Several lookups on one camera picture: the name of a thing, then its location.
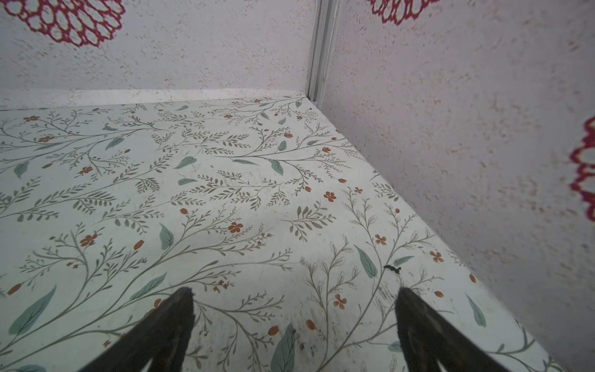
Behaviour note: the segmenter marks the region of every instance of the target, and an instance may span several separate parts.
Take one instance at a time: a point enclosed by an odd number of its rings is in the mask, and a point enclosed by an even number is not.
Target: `red medallion print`
[[[587,218],[595,222],[595,116],[585,122],[583,145],[570,154],[570,160],[578,164],[577,178],[570,188],[578,191],[587,202]]]
[[[368,0],[372,13],[382,18],[382,23],[393,22],[400,25],[403,20],[417,19],[421,11],[432,2],[439,0]]]
[[[77,46],[99,45],[122,28],[121,0],[0,0],[10,15],[20,18],[31,31],[49,35],[56,42]]]

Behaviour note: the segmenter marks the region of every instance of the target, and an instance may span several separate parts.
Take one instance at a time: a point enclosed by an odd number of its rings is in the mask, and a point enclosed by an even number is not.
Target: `outlined leaf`
[[[27,364],[27,365],[17,368],[15,371],[16,372],[46,372],[46,369],[43,368],[41,365]]]
[[[486,317],[484,316],[480,307],[477,306],[475,304],[475,302],[473,302],[473,300],[471,299],[471,297],[469,297],[469,295],[465,294],[465,296],[467,296],[467,298],[469,299],[469,304],[471,305],[471,308],[473,309],[473,317],[475,318],[475,322],[477,323],[477,325],[482,326],[482,327],[487,327]]]
[[[255,162],[251,162],[251,161],[244,160],[244,159],[234,159],[234,160],[232,160],[232,162],[238,162],[238,163],[240,163],[240,164],[252,164],[252,165],[258,165],[258,164],[257,164],[257,163],[255,163]]]
[[[376,266],[374,265],[370,257],[366,254],[366,252],[359,249],[358,246],[355,245],[354,247],[357,248],[359,252],[359,260],[362,261],[362,266],[364,267],[364,270],[366,271],[368,277],[375,277],[378,274],[378,270],[376,269]]]
[[[39,318],[43,310],[48,306],[49,301],[56,292],[56,286],[49,293],[29,306],[23,313],[12,323],[8,330],[9,335],[22,335],[33,326],[33,323]]]
[[[182,178],[181,180],[178,181],[178,185],[185,185],[186,183],[190,183],[190,182],[198,182],[196,180],[193,180],[191,178]]]
[[[166,275],[167,275],[167,273],[165,273],[162,276],[160,276],[158,278],[155,278],[155,279],[151,280],[149,283],[145,284],[145,286],[142,287],[140,291],[138,291],[134,295],[130,296],[130,300],[132,301],[134,299],[137,299],[139,297],[142,297],[145,294],[147,294],[150,291],[152,291],[154,288],[156,288],[158,285],[160,285],[161,282],[163,282],[163,280],[165,279],[165,276]]]
[[[164,251],[174,243],[174,235],[162,223],[160,225],[161,232],[159,233],[159,239],[161,240],[161,249]]]
[[[115,145],[118,145],[119,143],[122,143],[122,141],[124,141],[123,137],[118,137],[118,138],[114,138],[113,140],[110,141],[110,143],[108,143],[108,145],[106,146],[106,150],[109,148],[114,147]]]
[[[401,349],[401,343],[399,341],[395,341],[389,345],[389,350],[392,352],[403,352]]]
[[[178,166],[177,166],[176,168],[174,168],[174,169],[180,169],[180,168],[183,168],[183,167],[185,167],[185,166],[187,166],[187,165],[190,165],[190,164],[192,164],[193,162],[196,162],[196,158],[193,158],[193,157],[185,157],[185,158],[183,158],[183,159],[182,159],[182,161],[180,161],[180,163],[178,164]]]
[[[405,262],[407,262],[407,261],[411,260],[412,258],[413,258],[413,256],[405,256],[405,257],[397,258],[397,259],[394,261],[393,265],[394,265],[395,267],[399,267],[399,266],[401,266],[402,264],[404,264]]]
[[[22,162],[21,164],[17,165],[16,167],[14,167],[14,174],[17,175],[18,178],[21,178],[21,176],[23,175],[23,173],[25,173],[27,171],[27,167],[29,166],[29,162]]]
[[[275,349],[271,359],[271,372],[293,372],[295,361],[295,338],[293,325],[289,323],[285,334]]]
[[[58,146],[58,145],[61,145],[61,143],[59,143],[59,142],[58,143],[50,143],[49,145],[40,146],[33,151],[45,150],[45,149],[49,149],[50,147],[54,147],[54,146]]]
[[[281,163],[273,159],[269,159],[269,161],[271,162],[271,168],[278,174],[283,175],[283,167],[281,166]]]

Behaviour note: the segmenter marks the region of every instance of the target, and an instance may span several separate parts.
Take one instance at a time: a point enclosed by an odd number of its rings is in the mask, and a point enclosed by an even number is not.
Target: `pink speckled wall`
[[[1,88],[305,87],[314,0],[0,2]]]
[[[595,2],[417,0],[393,20],[382,3],[343,4],[323,113],[561,364],[592,370],[595,223],[570,156],[595,115]]]

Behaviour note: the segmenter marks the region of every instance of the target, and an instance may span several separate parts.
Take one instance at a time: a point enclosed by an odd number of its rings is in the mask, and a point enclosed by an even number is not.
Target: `white wall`
[[[560,363],[591,371],[595,223],[569,155],[595,115],[595,2],[440,0],[397,26],[346,0],[339,17],[323,113]]]
[[[123,0],[113,40],[80,48],[0,10],[0,87],[303,91],[315,3]]]

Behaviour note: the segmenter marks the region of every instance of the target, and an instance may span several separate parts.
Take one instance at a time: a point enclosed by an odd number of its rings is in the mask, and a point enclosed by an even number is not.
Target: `white floral sheet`
[[[507,368],[561,371],[304,97],[0,123],[0,372],[76,371],[181,286],[188,371],[403,371],[401,286]]]

